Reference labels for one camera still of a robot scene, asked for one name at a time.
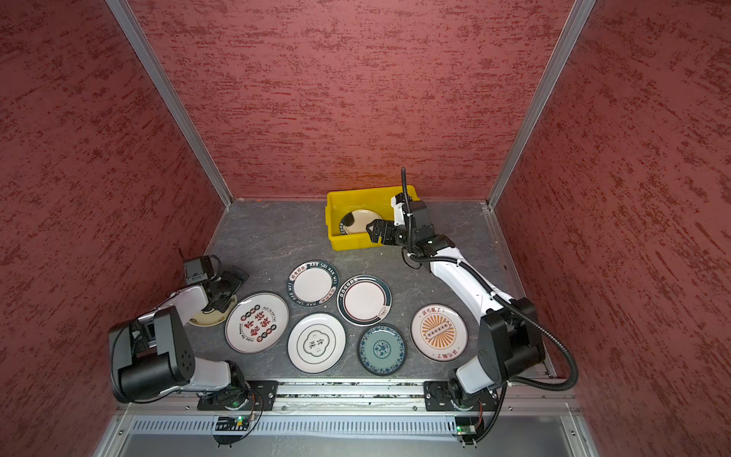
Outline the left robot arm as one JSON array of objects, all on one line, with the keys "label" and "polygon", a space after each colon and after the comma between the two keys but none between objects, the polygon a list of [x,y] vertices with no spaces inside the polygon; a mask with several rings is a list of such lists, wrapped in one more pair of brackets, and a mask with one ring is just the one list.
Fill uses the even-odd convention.
[{"label": "left robot arm", "polygon": [[177,392],[199,397],[200,411],[236,411],[251,404],[254,392],[230,361],[194,354],[186,325],[198,314],[225,313],[249,279],[217,256],[184,263],[186,287],[156,308],[110,329],[112,394],[123,404],[151,404]]}]

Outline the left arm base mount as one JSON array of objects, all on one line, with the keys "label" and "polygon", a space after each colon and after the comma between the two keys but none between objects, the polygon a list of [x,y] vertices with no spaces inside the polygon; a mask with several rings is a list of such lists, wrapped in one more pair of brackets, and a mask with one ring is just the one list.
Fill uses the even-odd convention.
[{"label": "left arm base mount", "polygon": [[279,383],[272,380],[249,380],[243,386],[234,384],[218,392],[199,397],[198,411],[271,411]]}]

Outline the right corner aluminium post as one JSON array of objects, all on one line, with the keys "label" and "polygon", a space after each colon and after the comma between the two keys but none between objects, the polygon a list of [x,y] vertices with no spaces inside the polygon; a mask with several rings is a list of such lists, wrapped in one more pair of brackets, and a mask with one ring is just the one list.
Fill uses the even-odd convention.
[{"label": "right corner aluminium post", "polygon": [[525,147],[535,130],[546,104],[548,103],[556,84],[573,52],[576,43],[586,26],[586,22],[596,5],[595,0],[576,0],[563,25],[559,38],[544,68],[536,91],[528,106],[525,118],[519,127],[512,146],[506,156],[506,162],[498,174],[487,198],[487,209],[495,211],[498,203],[508,186],[508,182],[525,151]]}]

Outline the left circuit board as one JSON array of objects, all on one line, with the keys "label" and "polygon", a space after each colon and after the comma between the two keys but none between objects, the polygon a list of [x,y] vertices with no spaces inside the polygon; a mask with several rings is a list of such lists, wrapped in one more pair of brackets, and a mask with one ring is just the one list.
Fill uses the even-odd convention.
[{"label": "left circuit board", "polygon": [[245,433],[249,431],[249,419],[243,416],[229,417],[219,416],[214,425],[216,433]]}]

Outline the left corner aluminium post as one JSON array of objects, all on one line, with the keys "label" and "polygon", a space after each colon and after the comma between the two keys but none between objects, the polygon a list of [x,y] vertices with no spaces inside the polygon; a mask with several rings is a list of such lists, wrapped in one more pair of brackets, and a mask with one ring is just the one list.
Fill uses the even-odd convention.
[{"label": "left corner aluminium post", "polygon": [[204,140],[194,126],[180,96],[175,91],[171,80],[169,80],[169,76],[167,76],[159,58],[155,54],[152,44],[146,38],[138,19],[132,11],[131,5],[129,5],[128,1],[124,0],[107,0],[106,4],[110,8],[123,34],[125,34],[131,44],[144,70],[150,76],[150,80],[152,80],[154,87],[156,87],[178,129],[180,129],[192,149],[205,175],[207,175],[209,182],[211,182],[225,208],[229,209],[235,201],[235,198],[222,173],[220,173],[215,164]]}]

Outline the yellow plastic bin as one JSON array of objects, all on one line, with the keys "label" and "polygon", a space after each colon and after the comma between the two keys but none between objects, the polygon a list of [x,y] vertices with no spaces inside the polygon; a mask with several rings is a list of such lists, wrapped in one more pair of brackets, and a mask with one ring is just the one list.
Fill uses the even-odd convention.
[{"label": "yellow plastic bin", "polygon": [[380,247],[381,243],[372,243],[367,233],[341,234],[341,221],[349,213],[359,211],[359,209],[368,209],[377,213],[381,219],[393,221],[394,210],[391,206],[391,199],[401,192],[400,186],[329,192],[325,218],[327,238],[329,238],[333,251]]}]

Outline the white plate orange sunburst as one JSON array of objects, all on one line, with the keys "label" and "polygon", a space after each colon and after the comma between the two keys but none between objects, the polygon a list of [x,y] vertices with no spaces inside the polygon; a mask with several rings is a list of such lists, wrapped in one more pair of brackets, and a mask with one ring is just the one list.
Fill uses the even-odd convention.
[{"label": "white plate orange sunburst", "polygon": [[468,346],[468,327],[448,306],[431,304],[417,310],[410,324],[412,341],[420,354],[436,362],[451,362]]}]

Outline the cream plate black blotches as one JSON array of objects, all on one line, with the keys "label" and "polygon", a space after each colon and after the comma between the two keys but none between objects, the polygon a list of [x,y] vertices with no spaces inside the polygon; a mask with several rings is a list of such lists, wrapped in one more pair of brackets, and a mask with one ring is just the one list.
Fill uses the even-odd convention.
[{"label": "cream plate black blotches", "polygon": [[339,223],[340,234],[350,235],[367,232],[367,225],[382,216],[370,209],[355,209],[342,217]]}]

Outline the green rim HAO WEI plate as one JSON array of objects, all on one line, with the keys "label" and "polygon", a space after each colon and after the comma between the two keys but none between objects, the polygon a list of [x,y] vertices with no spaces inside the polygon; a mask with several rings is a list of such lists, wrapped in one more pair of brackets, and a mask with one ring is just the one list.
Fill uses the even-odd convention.
[{"label": "green rim HAO WEI plate", "polygon": [[302,307],[323,305],[337,293],[340,276],[333,264],[323,260],[306,261],[287,278],[289,298]]}]

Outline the white plate red characters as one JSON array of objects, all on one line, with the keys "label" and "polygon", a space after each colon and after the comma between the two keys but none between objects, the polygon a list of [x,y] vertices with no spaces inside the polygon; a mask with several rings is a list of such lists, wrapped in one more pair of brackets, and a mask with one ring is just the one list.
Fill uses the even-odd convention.
[{"label": "white plate red characters", "polygon": [[260,292],[241,300],[225,325],[226,341],[241,354],[268,350],[284,336],[289,323],[289,306],[279,295]]}]

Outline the corner aluminium post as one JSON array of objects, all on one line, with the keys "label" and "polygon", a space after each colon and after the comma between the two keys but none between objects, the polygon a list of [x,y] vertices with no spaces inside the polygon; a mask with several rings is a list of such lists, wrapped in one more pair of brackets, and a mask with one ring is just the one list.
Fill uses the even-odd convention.
[{"label": "corner aluminium post", "polygon": [[178,129],[180,129],[192,149],[205,175],[207,175],[209,182],[211,182],[225,208],[229,209],[235,201],[235,198],[222,173],[220,173],[215,164],[204,140],[194,126],[180,96],[175,91],[171,80],[169,80],[169,76],[167,76],[159,58],[155,54],[152,44],[146,38],[138,19],[132,11],[131,5],[129,5],[128,1],[124,0],[107,0],[106,4],[110,8],[123,34],[125,34],[131,44],[144,70],[150,76],[150,80],[152,80],[154,87],[156,87]]},{"label": "corner aluminium post", "polygon": [[573,52],[576,43],[586,26],[586,22],[596,5],[595,0],[576,0],[563,25],[559,38],[544,68],[536,91],[528,106],[525,118],[519,127],[512,146],[506,156],[506,162],[498,174],[487,198],[487,209],[495,211],[498,203],[508,186],[508,182],[525,151],[525,147],[535,130],[546,104],[548,103],[556,84]]}]

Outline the teal patterned small plate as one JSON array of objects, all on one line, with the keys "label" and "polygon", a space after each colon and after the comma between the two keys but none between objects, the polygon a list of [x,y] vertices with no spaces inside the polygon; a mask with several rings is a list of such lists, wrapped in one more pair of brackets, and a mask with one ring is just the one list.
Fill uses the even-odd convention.
[{"label": "teal patterned small plate", "polygon": [[363,368],[377,376],[396,373],[407,358],[404,337],[398,329],[390,325],[376,325],[367,329],[357,348]]}]

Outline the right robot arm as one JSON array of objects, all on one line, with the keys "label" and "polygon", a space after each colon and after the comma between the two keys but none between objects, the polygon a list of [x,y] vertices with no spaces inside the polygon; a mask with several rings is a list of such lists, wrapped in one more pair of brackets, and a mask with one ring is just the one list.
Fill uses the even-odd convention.
[{"label": "right robot arm", "polygon": [[428,265],[475,316],[479,324],[477,354],[456,369],[448,388],[454,400],[466,400],[483,390],[496,390],[510,379],[544,362],[542,333],[530,320],[533,304],[514,300],[494,287],[466,261],[445,235],[437,234],[426,204],[403,192],[391,198],[394,217],[367,224],[374,243],[399,246],[409,258]]}]

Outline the cream plate calligraphy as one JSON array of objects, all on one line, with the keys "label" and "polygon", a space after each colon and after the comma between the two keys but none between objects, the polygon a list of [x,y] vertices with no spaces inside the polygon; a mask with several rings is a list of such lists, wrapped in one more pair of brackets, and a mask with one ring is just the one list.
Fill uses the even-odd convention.
[{"label": "cream plate calligraphy", "polygon": [[190,325],[200,328],[218,326],[227,321],[228,316],[230,315],[232,309],[236,304],[237,296],[232,295],[232,297],[230,297],[230,300],[228,301],[226,309],[223,312],[219,312],[219,310],[212,310],[211,312],[198,312],[192,318],[190,318],[190,320],[188,320],[188,323]]}]

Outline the aluminium rail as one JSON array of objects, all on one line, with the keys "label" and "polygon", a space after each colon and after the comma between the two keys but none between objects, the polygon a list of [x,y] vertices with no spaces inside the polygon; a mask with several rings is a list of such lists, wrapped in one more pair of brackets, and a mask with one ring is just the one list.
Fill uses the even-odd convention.
[{"label": "aluminium rail", "polygon": [[[346,411],[375,411],[375,414],[422,412],[479,412],[477,397],[469,400],[470,409],[458,409],[457,401],[452,400],[447,382],[424,380],[377,380],[377,379],[287,379],[280,381],[249,380],[249,390],[255,394],[255,409],[275,413],[305,415],[336,414]],[[181,411],[233,411],[225,407],[215,407],[213,401],[206,400],[212,393],[203,394],[191,391],[172,391],[170,395],[142,407],[178,407]],[[518,399],[518,404],[528,405],[529,409],[564,409],[552,407],[566,403],[568,409],[577,409],[573,390],[546,391],[536,390],[521,384],[508,385],[504,406],[509,409],[508,398]]]}]

